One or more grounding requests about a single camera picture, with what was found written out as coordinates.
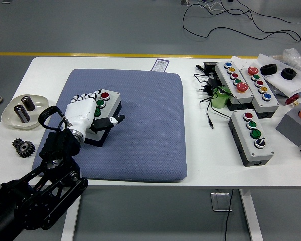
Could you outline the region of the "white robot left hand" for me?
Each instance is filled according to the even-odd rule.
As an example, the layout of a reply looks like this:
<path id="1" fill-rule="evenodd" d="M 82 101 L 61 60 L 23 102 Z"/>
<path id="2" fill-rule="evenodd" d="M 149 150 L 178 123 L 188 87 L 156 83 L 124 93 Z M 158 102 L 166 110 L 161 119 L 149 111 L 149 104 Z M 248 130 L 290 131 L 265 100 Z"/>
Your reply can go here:
<path id="1" fill-rule="evenodd" d="M 110 90 L 76 95 L 66 108 L 67 128 L 84 141 L 87 134 L 97 135 L 125 119 L 124 115 L 115 114 L 120 104 L 120 93 Z"/>

